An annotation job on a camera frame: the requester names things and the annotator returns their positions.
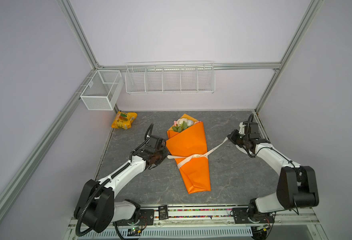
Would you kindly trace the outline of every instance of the white panel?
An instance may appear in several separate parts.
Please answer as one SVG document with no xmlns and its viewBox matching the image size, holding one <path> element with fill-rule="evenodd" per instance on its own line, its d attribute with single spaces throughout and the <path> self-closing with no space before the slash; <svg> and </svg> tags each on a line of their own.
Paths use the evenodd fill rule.
<svg viewBox="0 0 352 240">
<path fill-rule="evenodd" d="M 114 118 L 80 102 L 0 224 L 0 240 L 61 240 L 93 178 Z"/>
<path fill-rule="evenodd" d="M 352 0 L 324 2 L 261 117 L 273 145 L 315 170 L 327 237 L 352 239 Z"/>
<path fill-rule="evenodd" d="M 123 90 L 117 105 L 124 111 L 254 109 L 273 70 L 217 70 L 215 73 L 216 91 L 212 94 L 129 95 Z"/>
<path fill-rule="evenodd" d="M 0 194 L 89 71 L 55 0 L 0 0 Z"/>
<path fill-rule="evenodd" d="M 72 0 L 99 64 L 280 61 L 310 0 Z"/>
</svg>

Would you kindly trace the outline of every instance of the green leaf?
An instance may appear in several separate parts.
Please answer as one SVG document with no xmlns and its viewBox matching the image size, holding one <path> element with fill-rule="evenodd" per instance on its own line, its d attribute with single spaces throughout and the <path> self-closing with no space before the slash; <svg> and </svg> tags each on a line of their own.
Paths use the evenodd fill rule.
<svg viewBox="0 0 352 240">
<path fill-rule="evenodd" d="M 187 128 L 188 128 L 188 124 L 187 124 L 186 122 L 183 122 L 183 123 L 182 123 L 182 128 L 183 128 L 183 129 L 187 129 Z"/>
</svg>

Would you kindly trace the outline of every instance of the orange wrapping paper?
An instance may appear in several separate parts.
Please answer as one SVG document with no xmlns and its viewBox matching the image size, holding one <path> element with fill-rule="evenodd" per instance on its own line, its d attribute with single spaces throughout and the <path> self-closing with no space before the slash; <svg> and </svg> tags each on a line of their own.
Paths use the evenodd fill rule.
<svg viewBox="0 0 352 240">
<path fill-rule="evenodd" d="M 181 118 L 197 121 L 186 114 Z M 170 128 L 167 134 L 169 138 L 167 140 L 167 148 L 174 156 L 189 157 L 193 154 L 205 154 L 208 151 L 203 122 L 188 127 L 182 132 L 174 132 Z M 184 159 L 176 158 L 175 161 L 178 164 Z M 192 158 L 179 170 L 189 194 L 210 191 L 208 158 Z"/>
</svg>

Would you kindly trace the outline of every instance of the yellow snack package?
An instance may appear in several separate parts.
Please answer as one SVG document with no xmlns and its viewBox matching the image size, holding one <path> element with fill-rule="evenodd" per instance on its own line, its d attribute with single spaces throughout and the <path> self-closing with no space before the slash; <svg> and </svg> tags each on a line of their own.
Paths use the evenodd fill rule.
<svg viewBox="0 0 352 240">
<path fill-rule="evenodd" d="M 128 129 L 131 127 L 131 124 L 135 118 L 137 118 L 137 113 L 124 113 L 119 111 L 112 123 L 112 127 Z"/>
</svg>

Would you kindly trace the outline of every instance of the wire basket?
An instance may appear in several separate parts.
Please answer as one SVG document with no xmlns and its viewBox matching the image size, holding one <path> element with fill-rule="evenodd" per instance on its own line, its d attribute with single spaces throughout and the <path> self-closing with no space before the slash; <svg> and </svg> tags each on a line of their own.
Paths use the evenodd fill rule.
<svg viewBox="0 0 352 240">
<path fill-rule="evenodd" d="M 142 66 L 131 64 L 127 64 L 125 74 L 128 94 L 213 93 L 215 91 L 213 62 Z"/>
<path fill-rule="evenodd" d="M 88 110 L 113 110 L 123 84 L 120 71 L 97 70 L 80 97 Z"/>
</svg>

